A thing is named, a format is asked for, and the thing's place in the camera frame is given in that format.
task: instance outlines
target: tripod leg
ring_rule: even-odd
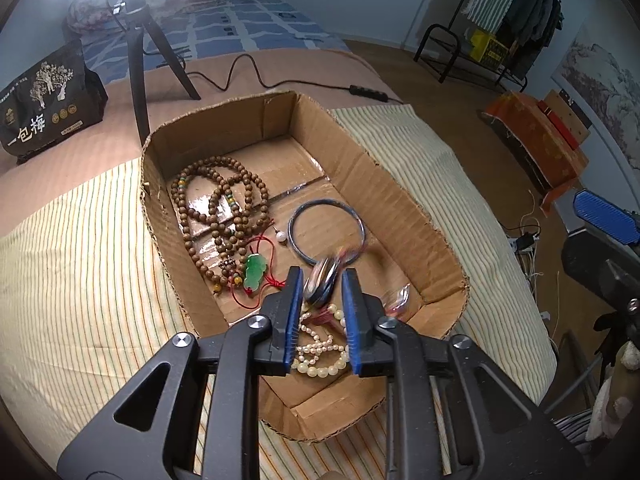
[[[160,54],[162,54],[162,56],[166,59],[167,64],[171,67],[171,70],[174,71],[175,76],[178,78],[178,81],[182,83],[182,86],[184,86],[184,89],[189,94],[189,97],[191,99],[199,101],[200,95],[198,94],[198,91],[195,89],[195,86],[193,86],[193,83],[182,68],[178,57],[175,55],[174,50],[171,48],[171,45],[169,44],[169,41],[167,40],[160,26],[154,21],[152,17],[149,17],[148,21],[145,22],[145,27],[146,31],[151,36],[151,39],[154,40],[154,43],[158,48],[158,52],[160,52]]]
[[[145,29],[142,27],[129,27],[126,33],[133,111],[136,114],[136,123],[142,144],[151,133],[149,115],[146,111],[145,67],[142,59],[142,38],[144,35]]]

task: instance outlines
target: pearl bracelet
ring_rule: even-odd
[[[327,310],[334,315],[335,319],[340,321],[342,330],[346,335],[347,331],[345,328],[346,324],[344,321],[344,312],[333,303],[329,305]],[[307,374],[309,377],[317,376],[324,378],[328,375],[337,375],[338,370],[343,370],[349,362],[349,345],[342,346],[334,344],[334,336],[332,336],[331,334],[327,336],[327,339],[325,341],[320,341],[320,336],[314,330],[311,330],[311,328],[304,324],[304,321],[309,317],[311,317],[311,313],[308,311],[308,306],[304,304],[302,306],[302,314],[300,315],[300,323],[298,325],[298,329],[301,332],[308,333],[314,339],[314,342],[308,345],[296,347],[298,358],[293,359],[291,368],[293,370],[298,370],[298,372],[301,374]],[[314,365],[318,362],[319,357],[324,352],[331,351],[340,352],[340,357],[336,360],[336,362],[329,367],[316,368]],[[305,358],[305,354],[310,354],[311,359]]]

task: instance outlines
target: black metal rack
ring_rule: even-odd
[[[422,37],[422,41],[420,42],[420,46],[418,47],[418,51],[415,53],[414,56],[414,61],[418,62],[418,60],[423,60],[424,63],[426,65],[428,65],[434,72],[436,72],[440,77],[438,78],[438,82],[439,83],[443,83],[444,80],[450,76],[452,78],[455,79],[461,79],[463,81],[467,81],[469,83],[473,83],[473,84],[480,84],[481,86],[487,86],[485,83],[490,83],[493,87],[497,87],[498,85],[500,85],[503,89],[506,89],[504,87],[504,85],[501,84],[503,79],[506,79],[507,81],[511,81],[513,83],[515,83],[516,85],[520,86],[520,92],[523,92],[524,89],[527,87],[528,84],[528,80],[527,77],[525,76],[523,80],[520,80],[518,78],[516,78],[516,76],[514,76],[513,74],[511,74],[511,72],[509,71],[509,69],[506,66],[503,66],[501,70],[493,70],[485,65],[483,65],[482,63],[476,61],[475,59],[473,59],[471,56],[468,56],[467,54],[465,54],[464,52],[462,52],[462,42],[460,40],[460,37],[457,33],[455,33],[451,27],[453,27],[454,22],[456,21],[456,18],[458,17],[459,13],[460,13],[460,9],[462,8],[462,5],[464,4],[465,0],[460,0],[458,2],[458,6],[456,7],[456,10],[453,12],[453,15],[451,17],[451,19],[449,20],[449,25],[445,26],[441,23],[431,23],[431,25],[427,28],[427,30],[425,31],[423,37]],[[448,43],[447,41],[443,41],[440,40],[439,38],[432,38],[431,37],[431,33],[434,30],[443,30],[444,32],[446,32],[447,34],[449,34],[453,40],[454,43]],[[448,52],[450,54],[449,60],[446,62],[437,60],[437,59],[433,59],[431,57],[428,58],[422,58],[422,51],[424,50],[425,45],[427,44],[427,41],[433,41],[434,43],[436,43],[437,45],[439,45],[442,49],[444,49],[446,52]],[[458,58],[464,59],[467,62],[470,62],[476,66],[482,67],[482,69],[484,69],[487,72],[490,72],[494,75],[497,75],[497,79],[492,79],[490,77],[484,76],[478,72],[472,72],[471,70],[467,70],[465,68],[462,68],[460,66],[456,66],[456,60]],[[444,66],[444,68],[439,69],[438,65]],[[461,74],[457,74],[456,72],[451,72],[451,70],[455,67],[456,72],[461,72]],[[466,77],[463,77],[463,74],[471,74],[473,75],[476,79],[480,79],[483,81],[483,83],[479,83],[477,80],[472,80]]]

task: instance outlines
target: cardboard box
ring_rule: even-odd
[[[210,282],[202,279],[184,249],[167,189],[194,160],[227,153],[266,183],[272,197],[270,216],[280,230],[307,200],[331,197],[350,204],[367,227],[367,250],[354,264],[363,291],[385,298],[408,284],[404,318],[416,330],[442,337],[459,319],[466,304],[466,278],[428,215],[321,107],[295,92],[271,92],[177,118],[160,126],[143,148],[146,221],[178,301],[200,336],[224,332],[251,311],[236,304],[228,292],[213,296]],[[207,180],[194,180],[188,202],[197,206],[204,199],[206,204],[212,188]],[[238,202],[241,188],[234,188]],[[311,257],[358,243],[353,218],[330,206],[303,213],[295,234]],[[266,235],[273,239],[274,231]],[[207,241],[198,248],[206,252]],[[260,252],[269,258],[270,245],[264,243]],[[276,245],[274,276],[283,279],[292,265],[308,275],[310,268],[290,248]],[[242,291],[237,296],[247,305],[255,303]],[[333,301],[340,304],[339,286]],[[319,365],[328,366],[336,358],[336,352],[323,355]],[[261,379],[260,417],[289,438],[322,440],[359,420],[384,396],[383,379],[360,379],[349,367],[325,379],[294,372]]]
[[[582,124],[578,115],[571,110],[571,107],[560,97],[558,92],[555,90],[549,92],[545,97],[545,103],[555,112],[578,144],[581,144],[589,136],[588,128]]]

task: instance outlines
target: metal screw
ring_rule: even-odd
[[[395,317],[382,316],[378,320],[378,326],[380,328],[395,328],[396,326],[398,326],[398,320]]]
[[[250,317],[248,320],[249,326],[256,329],[266,327],[268,322],[269,320],[266,318],[266,316],[261,316],[260,314]]]
[[[640,309],[640,301],[638,298],[633,298],[626,306],[626,311],[632,316],[638,313],[638,309]]]
[[[453,346],[455,346],[456,348],[460,349],[460,350],[466,350],[467,348],[469,348],[471,346],[471,338],[466,336],[466,335],[462,335],[462,334],[458,334],[455,335],[451,338],[451,342],[453,343]]]
[[[185,346],[189,346],[191,344],[192,339],[193,339],[193,336],[191,336],[191,334],[186,332],[180,332],[179,334],[174,335],[174,338],[172,339],[172,343],[174,344],[174,346],[177,346],[178,348],[184,348]]]

